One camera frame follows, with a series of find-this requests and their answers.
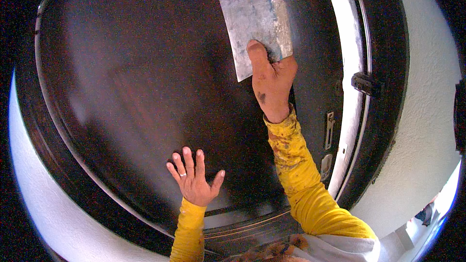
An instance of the wall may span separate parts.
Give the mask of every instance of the wall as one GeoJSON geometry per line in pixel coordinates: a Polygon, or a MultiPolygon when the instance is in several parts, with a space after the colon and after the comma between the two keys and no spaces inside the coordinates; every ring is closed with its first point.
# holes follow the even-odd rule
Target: wall
{"type": "Polygon", "coordinates": [[[69,262],[168,261],[115,235],[76,205],[35,153],[21,118],[15,78],[9,105],[10,146],[16,178],[44,241],[69,262]]]}
{"type": "Polygon", "coordinates": [[[379,238],[418,213],[442,189],[459,162],[453,135],[458,54],[435,0],[403,0],[410,67],[395,144],[375,184],[351,213],[379,238]]]}

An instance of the yellow sleeve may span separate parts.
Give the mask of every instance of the yellow sleeve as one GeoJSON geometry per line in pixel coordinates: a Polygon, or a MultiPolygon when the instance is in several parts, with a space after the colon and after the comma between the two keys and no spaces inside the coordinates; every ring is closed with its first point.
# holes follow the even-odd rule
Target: yellow sleeve
{"type": "Polygon", "coordinates": [[[204,260],[204,214],[207,207],[181,201],[178,227],[170,254],[171,262],[200,262],[204,260]]]}
{"type": "Polygon", "coordinates": [[[275,165],[285,194],[291,205],[291,215],[306,234],[336,235],[376,239],[374,231],[362,220],[340,208],[320,182],[316,164],[306,147],[296,112],[279,124],[264,117],[269,144],[275,155],[275,165]]]}

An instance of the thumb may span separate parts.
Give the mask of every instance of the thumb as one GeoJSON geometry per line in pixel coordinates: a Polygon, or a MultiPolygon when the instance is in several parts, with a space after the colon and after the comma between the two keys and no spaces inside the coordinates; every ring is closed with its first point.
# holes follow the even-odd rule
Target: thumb
{"type": "Polygon", "coordinates": [[[220,187],[222,186],[223,180],[225,179],[225,170],[220,170],[215,176],[215,179],[212,182],[212,186],[210,187],[211,193],[214,196],[217,196],[220,192],[220,187]]]}
{"type": "Polygon", "coordinates": [[[253,74],[264,74],[272,71],[272,66],[267,59],[267,51],[263,44],[256,40],[250,40],[246,46],[246,50],[253,65],[253,74]]]}

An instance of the putty knife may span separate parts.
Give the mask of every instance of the putty knife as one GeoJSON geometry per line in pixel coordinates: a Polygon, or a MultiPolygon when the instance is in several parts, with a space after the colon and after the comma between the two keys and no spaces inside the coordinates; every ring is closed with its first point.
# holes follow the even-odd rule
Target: putty knife
{"type": "Polygon", "coordinates": [[[261,42],[271,63],[293,54],[286,3],[283,0],[220,0],[230,37],[238,82],[253,74],[246,51],[249,40],[261,42]]]}

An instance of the fingernail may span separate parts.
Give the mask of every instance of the fingernail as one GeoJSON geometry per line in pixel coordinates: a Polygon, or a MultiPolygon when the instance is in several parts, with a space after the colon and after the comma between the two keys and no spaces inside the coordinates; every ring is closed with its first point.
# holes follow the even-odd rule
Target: fingernail
{"type": "Polygon", "coordinates": [[[259,42],[256,41],[256,40],[250,40],[249,43],[246,45],[246,49],[249,49],[250,47],[252,47],[253,45],[255,44],[258,44],[259,42]]]}

